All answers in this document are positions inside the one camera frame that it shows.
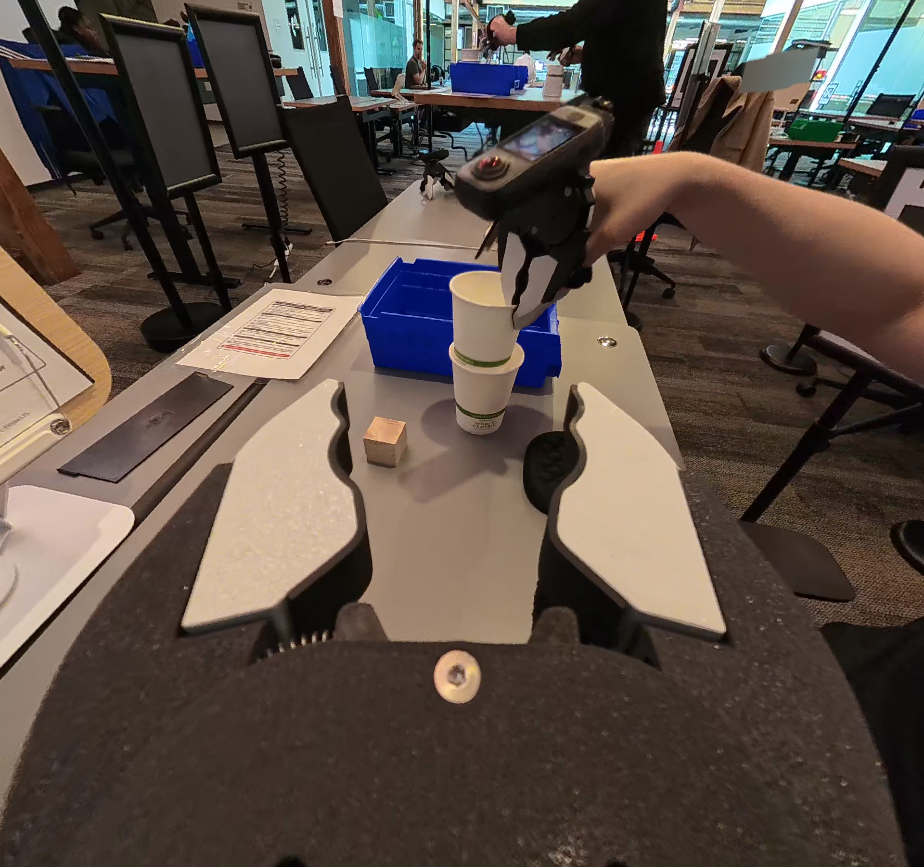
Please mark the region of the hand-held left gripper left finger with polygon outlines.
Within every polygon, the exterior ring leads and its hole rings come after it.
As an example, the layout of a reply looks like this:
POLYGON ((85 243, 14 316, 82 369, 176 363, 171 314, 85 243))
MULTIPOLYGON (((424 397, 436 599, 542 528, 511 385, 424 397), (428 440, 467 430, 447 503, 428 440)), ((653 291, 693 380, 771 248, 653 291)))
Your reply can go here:
POLYGON ((225 483, 181 627, 267 623, 281 647, 333 635, 372 580, 362 494, 352 480, 343 383, 327 379, 241 447, 225 483))

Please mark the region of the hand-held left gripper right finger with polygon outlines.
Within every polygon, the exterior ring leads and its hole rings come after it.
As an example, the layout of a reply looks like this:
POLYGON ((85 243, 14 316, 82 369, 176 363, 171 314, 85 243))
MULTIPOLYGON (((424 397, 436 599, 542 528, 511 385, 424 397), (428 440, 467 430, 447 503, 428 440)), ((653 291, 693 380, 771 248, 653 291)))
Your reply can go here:
POLYGON ((534 618, 564 608, 578 639, 627 649, 644 627, 722 642, 722 614, 676 461, 595 388, 568 394, 573 466, 552 492, 534 618))

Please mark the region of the blue plastic bin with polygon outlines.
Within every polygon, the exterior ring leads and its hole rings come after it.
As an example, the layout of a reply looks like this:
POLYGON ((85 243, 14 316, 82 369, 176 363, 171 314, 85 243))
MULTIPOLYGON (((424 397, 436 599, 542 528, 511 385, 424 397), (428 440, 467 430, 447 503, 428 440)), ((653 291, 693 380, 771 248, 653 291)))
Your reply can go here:
MULTIPOLYGON (((452 260, 396 258, 366 295, 359 313, 376 367, 405 373, 451 376, 453 341, 451 278, 496 266, 452 260)), ((562 369, 557 306, 552 305, 518 336, 525 360, 516 384, 543 388, 562 369)))
POLYGON ((508 97, 521 93, 529 81, 527 65, 458 62, 450 65, 453 93, 508 97))

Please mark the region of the wooden cube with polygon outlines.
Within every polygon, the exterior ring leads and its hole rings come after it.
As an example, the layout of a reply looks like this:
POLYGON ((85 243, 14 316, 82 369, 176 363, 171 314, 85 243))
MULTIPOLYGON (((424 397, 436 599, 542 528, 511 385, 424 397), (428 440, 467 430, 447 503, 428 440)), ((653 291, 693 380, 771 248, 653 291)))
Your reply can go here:
POLYGON ((406 422, 374 417, 363 435, 363 445, 369 464, 397 468, 408 446, 406 422))

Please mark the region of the person's right forearm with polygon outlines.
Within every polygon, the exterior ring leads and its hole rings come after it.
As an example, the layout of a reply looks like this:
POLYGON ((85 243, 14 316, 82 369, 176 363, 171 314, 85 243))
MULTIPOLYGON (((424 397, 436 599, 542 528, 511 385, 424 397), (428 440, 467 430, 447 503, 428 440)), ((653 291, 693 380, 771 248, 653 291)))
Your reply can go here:
POLYGON ((671 163, 671 214, 781 306, 911 379, 923 376, 922 237, 859 203, 705 155, 671 163))

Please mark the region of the background wooden desk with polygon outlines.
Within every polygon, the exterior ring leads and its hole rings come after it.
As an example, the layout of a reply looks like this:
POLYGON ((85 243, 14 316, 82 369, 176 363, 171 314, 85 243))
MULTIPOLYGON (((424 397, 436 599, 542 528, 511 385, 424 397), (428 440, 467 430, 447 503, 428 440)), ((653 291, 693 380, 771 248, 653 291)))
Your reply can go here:
POLYGON ((539 87, 525 88, 511 95, 487 95, 469 92, 455 92, 450 88, 400 89, 397 93, 387 90, 372 91, 371 96, 379 98, 404 97, 416 105, 441 106, 465 110, 474 114, 488 111, 522 112, 546 114, 583 96, 582 91, 564 89, 558 96, 547 97, 539 87))

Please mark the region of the black textured wrist pad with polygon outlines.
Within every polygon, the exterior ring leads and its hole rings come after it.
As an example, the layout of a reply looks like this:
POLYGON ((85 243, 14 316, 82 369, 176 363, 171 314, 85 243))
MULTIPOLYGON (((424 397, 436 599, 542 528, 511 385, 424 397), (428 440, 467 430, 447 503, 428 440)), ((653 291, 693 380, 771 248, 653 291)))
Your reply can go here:
POLYGON ((579 462, 578 444, 564 431, 535 436, 523 457, 523 487, 527 501, 548 515, 552 497, 579 462))

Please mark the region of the spare hand-held gripper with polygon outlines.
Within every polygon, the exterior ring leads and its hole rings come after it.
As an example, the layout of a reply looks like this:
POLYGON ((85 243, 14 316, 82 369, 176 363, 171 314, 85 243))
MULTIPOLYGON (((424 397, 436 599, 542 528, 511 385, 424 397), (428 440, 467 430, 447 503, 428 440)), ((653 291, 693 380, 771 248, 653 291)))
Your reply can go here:
POLYGON ((428 200, 433 200, 434 190, 437 186, 444 191, 453 192, 455 190, 455 176, 445 166, 450 151, 448 149, 429 149, 419 154, 419 160, 423 164, 423 175, 420 186, 422 195, 428 200))

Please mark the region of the black rectangular table plate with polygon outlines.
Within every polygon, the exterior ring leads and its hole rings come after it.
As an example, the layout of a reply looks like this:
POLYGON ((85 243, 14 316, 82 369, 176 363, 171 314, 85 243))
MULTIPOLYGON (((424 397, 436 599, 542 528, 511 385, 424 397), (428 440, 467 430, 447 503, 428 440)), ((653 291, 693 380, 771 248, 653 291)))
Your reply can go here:
POLYGON ((232 385, 203 374, 189 375, 58 472, 70 478, 118 483, 232 389, 232 385))

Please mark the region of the instruction sheet in plastic sleeve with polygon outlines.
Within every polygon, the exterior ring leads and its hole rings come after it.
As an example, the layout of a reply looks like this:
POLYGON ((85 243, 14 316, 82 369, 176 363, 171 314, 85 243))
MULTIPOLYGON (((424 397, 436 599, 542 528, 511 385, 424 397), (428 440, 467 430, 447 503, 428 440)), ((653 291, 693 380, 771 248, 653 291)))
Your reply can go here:
POLYGON ((246 304, 178 365, 215 375, 299 380, 356 317, 363 296, 281 287, 246 304))

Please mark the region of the white display stand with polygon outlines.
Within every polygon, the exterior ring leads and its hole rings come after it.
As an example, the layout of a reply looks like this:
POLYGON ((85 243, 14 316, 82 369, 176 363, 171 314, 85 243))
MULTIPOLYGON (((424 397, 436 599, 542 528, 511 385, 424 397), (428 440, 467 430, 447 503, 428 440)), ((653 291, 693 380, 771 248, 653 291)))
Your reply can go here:
POLYGON ((128 537, 129 507, 33 485, 2 499, 1 665, 32 637, 128 537))

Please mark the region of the black floor sign stand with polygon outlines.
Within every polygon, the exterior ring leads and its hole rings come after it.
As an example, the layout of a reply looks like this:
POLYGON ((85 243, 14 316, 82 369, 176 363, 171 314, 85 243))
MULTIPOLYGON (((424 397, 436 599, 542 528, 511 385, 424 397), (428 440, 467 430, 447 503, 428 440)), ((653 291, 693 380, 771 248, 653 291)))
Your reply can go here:
POLYGON ((283 217, 267 156, 288 148, 279 116, 281 97, 260 16, 250 11, 185 4, 206 75, 237 159, 249 159, 275 256, 275 275, 292 282, 283 217))
POLYGON ((208 282, 223 312, 233 305, 196 195, 221 183, 195 68, 182 29, 101 15, 138 145, 145 191, 182 279, 208 282))

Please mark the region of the black white marker board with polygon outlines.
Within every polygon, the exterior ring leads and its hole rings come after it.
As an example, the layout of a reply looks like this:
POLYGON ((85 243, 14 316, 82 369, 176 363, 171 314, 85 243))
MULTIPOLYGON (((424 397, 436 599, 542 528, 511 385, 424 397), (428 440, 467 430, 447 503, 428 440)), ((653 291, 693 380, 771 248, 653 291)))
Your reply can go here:
POLYGON ((923 234, 923 147, 894 146, 861 202, 923 234))

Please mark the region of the blue jacket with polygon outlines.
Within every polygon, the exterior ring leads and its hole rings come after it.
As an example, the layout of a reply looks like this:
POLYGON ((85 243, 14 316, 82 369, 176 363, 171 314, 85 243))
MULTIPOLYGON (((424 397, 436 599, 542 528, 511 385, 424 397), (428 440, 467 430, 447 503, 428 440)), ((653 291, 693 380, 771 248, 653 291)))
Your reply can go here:
POLYGON ((31 187, 61 176, 61 153, 90 150, 64 92, 49 71, 14 65, 42 60, 40 46, 1 40, 2 152, 19 180, 31 187))

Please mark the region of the wooden support post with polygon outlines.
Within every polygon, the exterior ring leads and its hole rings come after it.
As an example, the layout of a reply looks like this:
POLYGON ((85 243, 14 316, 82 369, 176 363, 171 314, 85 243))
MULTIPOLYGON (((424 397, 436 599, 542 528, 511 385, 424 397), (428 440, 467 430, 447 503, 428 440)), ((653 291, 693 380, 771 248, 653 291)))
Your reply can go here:
POLYGON ((81 273, 4 153, 1 245, 40 285, 57 285, 81 273))

